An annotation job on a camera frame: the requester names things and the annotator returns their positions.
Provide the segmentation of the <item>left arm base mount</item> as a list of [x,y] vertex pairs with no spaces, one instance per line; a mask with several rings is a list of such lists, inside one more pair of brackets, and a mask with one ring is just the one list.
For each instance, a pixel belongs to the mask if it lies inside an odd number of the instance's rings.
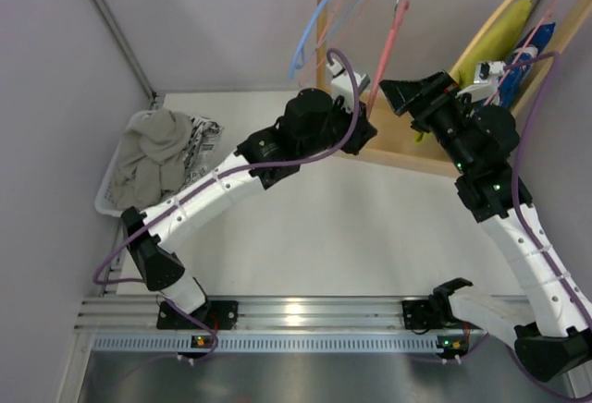
[[[239,316],[239,303],[235,300],[210,300],[191,317],[214,330],[231,330]],[[198,325],[181,316],[165,301],[159,305],[156,328],[160,330],[189,330]]]

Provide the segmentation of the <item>grey trousers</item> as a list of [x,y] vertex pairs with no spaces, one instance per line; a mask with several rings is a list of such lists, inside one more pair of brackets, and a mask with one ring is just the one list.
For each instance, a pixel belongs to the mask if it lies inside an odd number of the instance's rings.
[[119,210],[158,204],[179,190],[185,179],[183,153],[189,144],[189,116],[160,109],[135,121],[124,132],[111,179]]

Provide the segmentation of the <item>pink trouser hanger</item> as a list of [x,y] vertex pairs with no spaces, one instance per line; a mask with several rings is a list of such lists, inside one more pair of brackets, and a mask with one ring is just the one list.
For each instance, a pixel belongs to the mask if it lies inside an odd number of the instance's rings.
[[379,82],[383,79],[394,44],[398,38],[402,22],[409,8],[409,0],[396,0],[392,23],[388,30],[381,56],[378,59],[372,88],[366,103],[367,114],[370,115],[378,95]]

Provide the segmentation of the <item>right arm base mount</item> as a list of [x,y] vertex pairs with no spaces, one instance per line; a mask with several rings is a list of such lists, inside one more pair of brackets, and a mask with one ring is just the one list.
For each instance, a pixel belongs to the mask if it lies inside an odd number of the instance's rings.
[[401,307],[404,327],[408,330],[478,329],[478,326],[459,320],[429,299],[407,299]]

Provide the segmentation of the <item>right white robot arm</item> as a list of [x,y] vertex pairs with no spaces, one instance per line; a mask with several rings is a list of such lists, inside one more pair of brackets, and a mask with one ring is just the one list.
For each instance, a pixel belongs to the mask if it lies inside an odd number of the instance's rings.
[[456,278],[429,299],[443,324],[467,322],[502,341],[539,382],[591,359],[591,303],[566,270],[539,221],[533,198],[508,161],[519,145],[514,116],[497,105],[474,107],[453,78],[379,84],[397,116],[437,140],[460,175],[458,196],[496,244],[528,300],[511,305]]

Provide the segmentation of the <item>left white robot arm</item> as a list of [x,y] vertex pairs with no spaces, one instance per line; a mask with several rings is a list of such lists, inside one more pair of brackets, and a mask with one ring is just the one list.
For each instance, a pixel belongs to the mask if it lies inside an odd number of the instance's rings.
[[123,212],[125,243],[142,283],[178,310],[202,318],[209,299],[177,255],[192,230],[325,153],[358,154],[376,134],[363,102],[318,89],[300,91],[273,125],[252,133],[178,197],[143,211],[130,207]]

